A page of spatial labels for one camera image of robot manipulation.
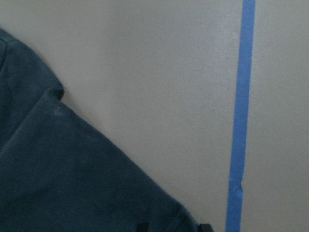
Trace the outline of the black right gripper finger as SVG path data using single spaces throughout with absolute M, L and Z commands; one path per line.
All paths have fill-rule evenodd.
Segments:
M 213 232 L 213 228 L 210 224 L 200 224 L 199 232 Z

